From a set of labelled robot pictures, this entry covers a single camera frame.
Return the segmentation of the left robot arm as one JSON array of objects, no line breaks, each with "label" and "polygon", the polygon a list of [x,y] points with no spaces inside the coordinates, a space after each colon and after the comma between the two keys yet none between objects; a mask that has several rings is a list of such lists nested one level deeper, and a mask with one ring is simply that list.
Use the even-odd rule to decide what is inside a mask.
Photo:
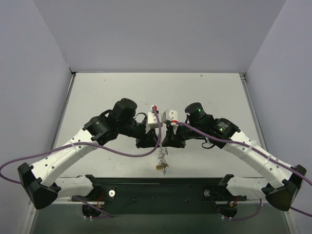
[{"label": "left robot arm", "polygon": [[45,153],[45,157],[33,164],[23,163],[18,167],[21,184],[36,209],[51,205],[56,199],[70,196],[96,200],[104,194],[102,187],[92,175],[61,177],[69,167],[90,152],[101,148],[118,135],[136,139],[138,148],[155,151],[161,139],[162,118],[154,105],[138,123],[135,120],[137,104],[127,98],[116,102],[91,118],[65,145]]}]

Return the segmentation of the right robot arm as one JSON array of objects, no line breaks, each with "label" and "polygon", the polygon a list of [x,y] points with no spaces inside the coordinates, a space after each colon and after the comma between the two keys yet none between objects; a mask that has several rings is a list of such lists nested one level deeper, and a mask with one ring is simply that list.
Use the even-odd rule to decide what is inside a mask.
[{"label": "right robot arm", "polygon": [[292,166],[277,159],[231,121],[207,114],[199,102],[188,105],[185,114],[187,123],[178,121],[177,111],[166,110],[163,113],[167,128],[163,146],[184,148],[187,140],[204,139],[212,146],[235,155],[262,176],[226,175],[219,183],[221,189],[235,197],[265,199],[281,211],[291,209],[307,172],[303,166]]}]

